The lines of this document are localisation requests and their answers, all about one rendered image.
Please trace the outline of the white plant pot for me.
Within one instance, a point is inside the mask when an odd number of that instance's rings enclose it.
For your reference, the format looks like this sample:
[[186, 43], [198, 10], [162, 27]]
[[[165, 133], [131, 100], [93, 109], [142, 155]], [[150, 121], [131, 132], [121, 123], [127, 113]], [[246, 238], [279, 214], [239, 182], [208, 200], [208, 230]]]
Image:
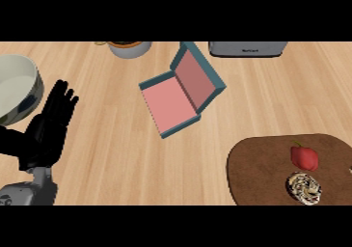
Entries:
[[111, 53], [122, 59], [142, 56], [149, 50], [150, 41], [96, 41], [94, 45], [106, 45]]

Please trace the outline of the grey appliance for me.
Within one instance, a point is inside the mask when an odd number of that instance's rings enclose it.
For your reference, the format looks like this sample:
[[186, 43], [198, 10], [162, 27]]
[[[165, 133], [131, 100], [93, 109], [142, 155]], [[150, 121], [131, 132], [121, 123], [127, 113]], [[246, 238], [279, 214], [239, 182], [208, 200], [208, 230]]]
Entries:
[[285, 41], [210, 41], [210, 54], [226, 58], [278, 57], [286, 46]]

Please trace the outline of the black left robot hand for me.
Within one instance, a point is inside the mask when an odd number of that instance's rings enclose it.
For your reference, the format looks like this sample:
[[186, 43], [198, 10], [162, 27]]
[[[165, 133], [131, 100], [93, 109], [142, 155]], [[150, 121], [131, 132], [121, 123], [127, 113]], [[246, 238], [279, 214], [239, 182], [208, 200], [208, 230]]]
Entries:
[[0, 125], [0, 153], [19, 160], [20, 171], [34, 167], [50, 168], [59, 161], [66, 126], [78, 101], [72, 94], [68, 83], [57, 80], [41, 113], [32, 117], [25, 132]]

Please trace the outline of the red bell pepper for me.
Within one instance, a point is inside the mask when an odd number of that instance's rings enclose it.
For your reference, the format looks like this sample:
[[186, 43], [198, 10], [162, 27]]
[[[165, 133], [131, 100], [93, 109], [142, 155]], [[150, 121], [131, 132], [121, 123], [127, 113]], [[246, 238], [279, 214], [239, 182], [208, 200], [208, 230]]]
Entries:
[[313, 172], [317, 169], [317, 153], [300, 143], [291, 147], [291, 163], [300, 170]]

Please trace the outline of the brown wooden cutting board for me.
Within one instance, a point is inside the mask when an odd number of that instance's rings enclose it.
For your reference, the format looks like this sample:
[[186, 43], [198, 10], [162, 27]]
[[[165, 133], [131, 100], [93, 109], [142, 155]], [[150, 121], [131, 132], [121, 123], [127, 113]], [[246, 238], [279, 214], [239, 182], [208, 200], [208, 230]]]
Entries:
[[300, 169], [291, 163], [291, 147], [317, 153], [314, 172], [322, 195], [317, 206], [352, 206], [352, 148], [328, 134], [252, 137], [239, 141], [226, 159], [226, 178], [238, 206], [300, 206], [286, 192], [286, 178]]

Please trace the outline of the swirl-topped cupcake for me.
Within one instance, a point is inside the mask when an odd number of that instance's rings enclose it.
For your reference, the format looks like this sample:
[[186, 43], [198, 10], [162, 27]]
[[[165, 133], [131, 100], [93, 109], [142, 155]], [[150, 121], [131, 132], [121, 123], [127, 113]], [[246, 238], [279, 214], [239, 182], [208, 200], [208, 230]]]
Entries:
[[313, 206], [319, 203], [322, 188], [319, 182], [304, 173], [289, 174], [285, 182], [289, 196], [304, 205]]

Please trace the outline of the teal and pink open box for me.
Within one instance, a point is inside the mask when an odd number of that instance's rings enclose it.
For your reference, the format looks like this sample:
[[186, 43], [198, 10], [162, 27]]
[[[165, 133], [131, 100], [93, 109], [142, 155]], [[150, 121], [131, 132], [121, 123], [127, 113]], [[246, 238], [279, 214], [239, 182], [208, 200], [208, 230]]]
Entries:
[[137, 84], [161, 138], [201, 119], [201, 113], [226, 88], [192, 41], [181, 41], [170, 70]]

